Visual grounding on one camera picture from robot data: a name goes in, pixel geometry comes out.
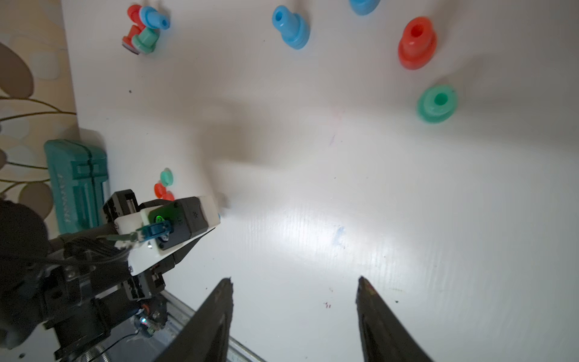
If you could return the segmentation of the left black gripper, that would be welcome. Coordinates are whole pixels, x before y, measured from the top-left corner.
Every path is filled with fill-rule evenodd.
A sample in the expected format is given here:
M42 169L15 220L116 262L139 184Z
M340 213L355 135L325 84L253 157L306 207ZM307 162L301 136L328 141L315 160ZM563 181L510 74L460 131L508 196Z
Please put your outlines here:
M115 229L105 240L126 250L131 300L150 299L165 287L162 275L180 264L204 236L204 198L163 199L140 204L130 189L115 192L102 214Z

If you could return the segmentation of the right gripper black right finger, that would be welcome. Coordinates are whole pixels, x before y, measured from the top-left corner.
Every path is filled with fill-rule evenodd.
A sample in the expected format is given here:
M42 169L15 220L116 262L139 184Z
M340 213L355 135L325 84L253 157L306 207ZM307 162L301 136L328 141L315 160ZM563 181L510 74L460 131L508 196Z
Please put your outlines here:
M432 362L365 277L358 280L356 305L365 361Z

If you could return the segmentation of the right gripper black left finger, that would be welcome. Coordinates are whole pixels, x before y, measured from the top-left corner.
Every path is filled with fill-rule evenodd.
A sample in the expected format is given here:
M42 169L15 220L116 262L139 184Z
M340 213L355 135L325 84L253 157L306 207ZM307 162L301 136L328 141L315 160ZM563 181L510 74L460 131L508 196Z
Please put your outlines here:
M227 360L233 313L233 283L224 278L157 361Z

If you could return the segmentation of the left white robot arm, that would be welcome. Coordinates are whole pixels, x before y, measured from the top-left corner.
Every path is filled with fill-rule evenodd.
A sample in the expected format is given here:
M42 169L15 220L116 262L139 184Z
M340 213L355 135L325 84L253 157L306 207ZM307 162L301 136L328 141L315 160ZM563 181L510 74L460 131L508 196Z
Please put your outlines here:
M54 357L72 361L134 316L139 330L163 326L164 273L220 223L209 197L138 204L123 190L103 210L102 226L52 239L35 211L2 201L3 348L43 325L57 335Z

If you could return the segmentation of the red stamp front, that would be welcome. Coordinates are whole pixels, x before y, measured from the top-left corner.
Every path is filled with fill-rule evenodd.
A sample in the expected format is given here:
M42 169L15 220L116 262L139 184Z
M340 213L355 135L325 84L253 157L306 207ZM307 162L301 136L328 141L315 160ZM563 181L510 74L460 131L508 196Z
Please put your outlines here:
M133 37L138 36L143 30L143 27L132 25L129 33L122 38L122 45L133 54L139 55L140 52L133 46Z

